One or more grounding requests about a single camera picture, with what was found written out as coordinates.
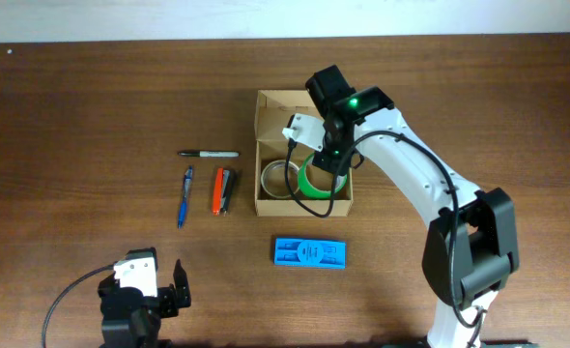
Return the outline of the green tape roll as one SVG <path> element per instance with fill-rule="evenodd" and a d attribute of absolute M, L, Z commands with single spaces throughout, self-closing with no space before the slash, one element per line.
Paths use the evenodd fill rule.
<path fill-rule="evenodd" d="M 308 198 L 312 199 L 330 199 L 331 190 L 322 190 L 313 186 L 308 178 L 308 167 L 312 163 L 314 155 L 309 155 L 303 162 L 299 170 L 298 185 L 299 190 Z"/>

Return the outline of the white tape roll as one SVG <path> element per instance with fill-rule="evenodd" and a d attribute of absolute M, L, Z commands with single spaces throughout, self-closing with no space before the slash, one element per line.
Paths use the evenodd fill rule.
<path fill-rule="evenodd" d="M 262 170 L 260 184 L 265 193 L 274 199 L 288 199 L 299 191 L 299 166 L 292 161 L 277 159 L 269 162 Z"/>

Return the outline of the blue plastic case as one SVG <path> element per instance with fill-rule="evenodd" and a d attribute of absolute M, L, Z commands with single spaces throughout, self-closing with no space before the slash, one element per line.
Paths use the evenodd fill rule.
<path fill-rule="evenodd" d="M 276 266 L 342 270 L 347 266 L 347 244 L 340 241 L 276 238 Z"/>

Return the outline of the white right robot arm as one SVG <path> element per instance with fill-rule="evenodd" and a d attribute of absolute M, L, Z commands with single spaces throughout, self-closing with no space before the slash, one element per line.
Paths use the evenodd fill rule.
<path fill-rule="evenodd" d="M 412 203 L 428 229 L 421 267 L 438 298 L 429 347 L 480 347 L 490 304 L 520 266 L 514 204 L 452 170 L 408 126 L 380 88 L 356 91 L 336 66 L 305 89 L 323 118 L 306 141 L 315 166 L 334 175 L 360 155 Z"/>

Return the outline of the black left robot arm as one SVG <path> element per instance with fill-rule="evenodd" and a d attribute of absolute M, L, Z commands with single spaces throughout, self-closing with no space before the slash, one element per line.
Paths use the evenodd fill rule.
<path fill-rule="evenodd" d="M 101 332 L 106 348 L 171 348 L 161 339 L 161 321 L 179 315 L 191 306 L 187 274 L 180 261 L 173 282 L 157 285 L 157 251 L 153 247 L 134 249 L 111 267 L 112 274 L 98 287 Z"/>

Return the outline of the open cardboard box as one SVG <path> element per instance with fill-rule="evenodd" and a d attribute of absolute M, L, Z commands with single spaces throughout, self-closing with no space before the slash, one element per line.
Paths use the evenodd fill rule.
<path fill-rule="evenodd" d="M 255 111 L 255 193 L 254 201 L 258 217 L 312 217 L 294 200 L 274 199 L 262 189 L 260 176 L 264 167 L 274 160 L 285 160 L 287 154 L 287 139 L 282 129 L 288 126 L 291 116 L 296 113 L 321 118 L 308 93 L 303 90 L 260 90 L 258 91 Z M 291 156 L 291 161 L 302 167 L 304 160 L 314 151 L 303 145 L 298 145 Z M 309 165 L 308 178 L 313 186 L 329 190 L 332 175 L 312 164 Z M 353 185 L 351 178 L 343 188 L 336 193 L 330 217 L 346 217 L 353 205 Z M 323 214 L 328 209 L 329 200 L 306 197 L 300 190 L 296 193 L 299 200 L 317 213 Z"/>

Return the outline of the orange black stapler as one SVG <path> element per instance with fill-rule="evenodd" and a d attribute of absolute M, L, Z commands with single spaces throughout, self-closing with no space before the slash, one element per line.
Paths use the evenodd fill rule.
<path fill-rule="evenodd" d="M 213 192 L 212 212 L 215 216 L 226 215 L 233 195 L 237 172 L 232 169 L 219 167 L 216 171 Z"/>

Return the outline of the blue pen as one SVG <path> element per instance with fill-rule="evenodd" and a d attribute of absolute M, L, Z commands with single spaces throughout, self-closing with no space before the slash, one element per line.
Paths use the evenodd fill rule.
<path fill-rule="evenodd" d="M 178 213 L 178 222 L 177 222 L 177 226 L 179 229 L 182 229 L 185 224 L 187 207 L 188 207 L 188 197 L 189 197 L 190 187 L 192 184 L 192 178 L 193 178 L 193 167 L 190 166 L 186 170 L 183 179 L 182 197 L 181 197 L 181 204 L 180 204 L 180 209 Z"/>

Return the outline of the black silver marker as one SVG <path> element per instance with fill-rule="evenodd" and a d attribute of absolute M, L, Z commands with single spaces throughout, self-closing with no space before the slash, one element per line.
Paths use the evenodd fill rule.
<path fill-rule="evenodd" d="M 237 158 L 240 153 L 235 151 L 208 151 L 208 150 L 183 150 L 177 153 L 181 157 L 196 158 Z"/>

